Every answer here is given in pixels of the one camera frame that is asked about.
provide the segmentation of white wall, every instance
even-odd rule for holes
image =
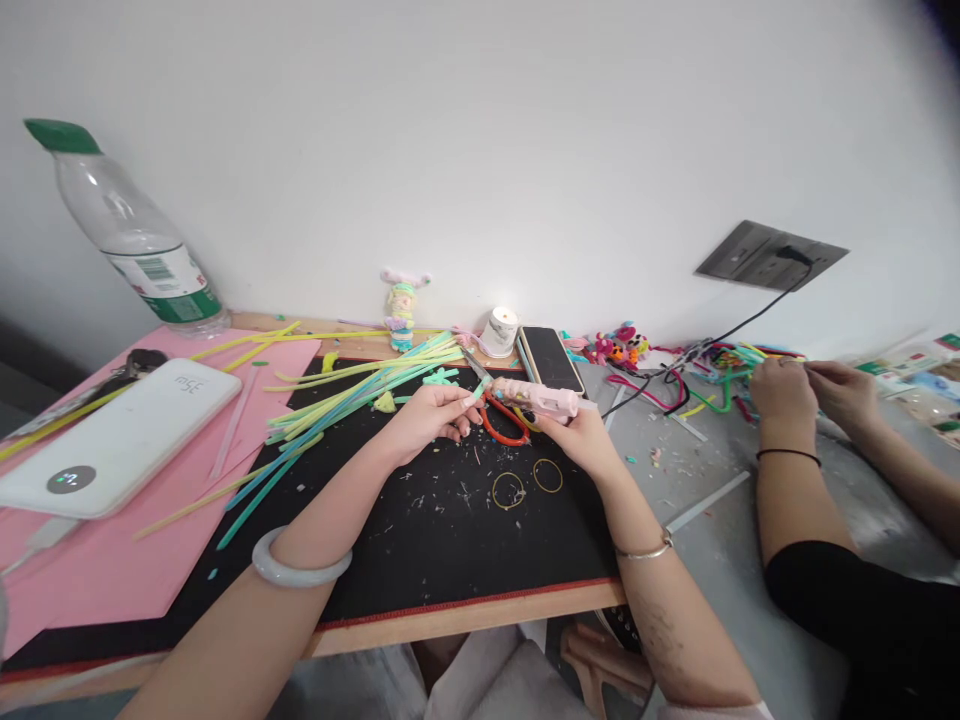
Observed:
[[[744,336],[821,355],[951,329],[960,104],[919,11],[723,3],[0,3],[0,307],[94,367],[155,323],[20,124],[87,126],[234,309],[717,334],[692,271],[749,218],[851,254]]]

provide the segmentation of phone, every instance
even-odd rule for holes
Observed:
[[[556,330],[524,325],[518,342],[526,354],[532,382],[583,395],[583,382]]]

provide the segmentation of black bracelet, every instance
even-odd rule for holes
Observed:
[[[823,467],[823,463],[820,462],[820,458],[818,458],[816,455],[805,453],[803,452],[803,450],[787,450],[786,448],[770,448],[769,450],[761,450],[760,452],[757,453],[757,460],[759,460],[762,455],[768,452],[790,452],[790,453],[793,453],[794,455],[803,455],[804,457],[808,457],[811,460],[813,460],[817,464],[818,468]]]

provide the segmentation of pink glue gun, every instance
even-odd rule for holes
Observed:
[[[497,378],[487,390],[504,405],[546,415],[563,425],[569,424],[580,408],[597,407],[596,403],[584,400],[573,390],[555,390],[522,380]]]

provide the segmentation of bottle label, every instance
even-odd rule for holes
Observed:
[[[103,254],[164,322],[196,322],[220,312],[220,301],[183,245],[145,255]]]

